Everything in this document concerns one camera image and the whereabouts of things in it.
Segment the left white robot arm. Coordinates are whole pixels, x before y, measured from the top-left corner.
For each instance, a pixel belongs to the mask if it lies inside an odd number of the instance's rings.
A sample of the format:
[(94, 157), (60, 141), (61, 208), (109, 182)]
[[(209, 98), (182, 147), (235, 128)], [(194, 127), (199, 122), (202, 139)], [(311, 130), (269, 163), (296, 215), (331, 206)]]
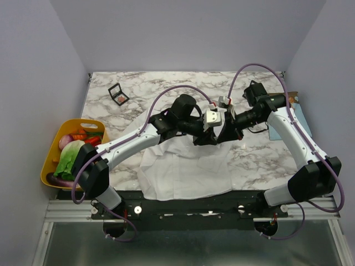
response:
[(199, 109), (192, 96), (182, 94), (170, 108), (149, 114), (145, 124), (131, 133), (96, 147), (83, 145), (72, 167), (74, 185), (81, 187), (83, 198), (99, 201), (109, 218), (119, 218), (122, 199), (109, 184), (109, 172), (139, 151), (176, 137), (179, 132), (196, 139), (205, 137), (208, 144), (215, 144), (213, 128), (222, 124), (221, 115), (211, 103), (198, 117), (191, 116), (193, 110)]

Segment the white button shirt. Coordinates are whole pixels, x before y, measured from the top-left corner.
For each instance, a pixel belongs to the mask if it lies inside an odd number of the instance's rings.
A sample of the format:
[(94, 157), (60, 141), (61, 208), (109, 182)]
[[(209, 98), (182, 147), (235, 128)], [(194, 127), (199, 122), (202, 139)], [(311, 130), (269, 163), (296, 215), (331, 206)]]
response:
[(117, 168), (134, 179), (149, 200), (192, 200), (232, 190), (227, 166), (232, 143), (195, 146), (189, 135), (147, 148)]

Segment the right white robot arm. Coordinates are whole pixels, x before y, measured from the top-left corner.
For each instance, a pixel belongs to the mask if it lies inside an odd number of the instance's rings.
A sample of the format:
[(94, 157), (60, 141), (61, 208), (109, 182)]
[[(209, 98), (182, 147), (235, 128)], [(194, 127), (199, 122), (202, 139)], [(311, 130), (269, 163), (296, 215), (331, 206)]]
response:
[(281, 137), (297, 166), (297, 172), (287, 183), (263, 192), (262, 199), (255, 203), (256, 213), (268, 217), (274, 213), (275, 206), (304, 202), (333, 192), (341, 162), (322, 151), (297, 123), (285, 95), (270, 95), (261, 83), (251, 81), (243, 97), (251, 109), (240, 114), (235, 113), (230, 98), (219, 97), (218, 106), (227, 111), (217, 141), (241, 140), (244, 129), (266, 122)]

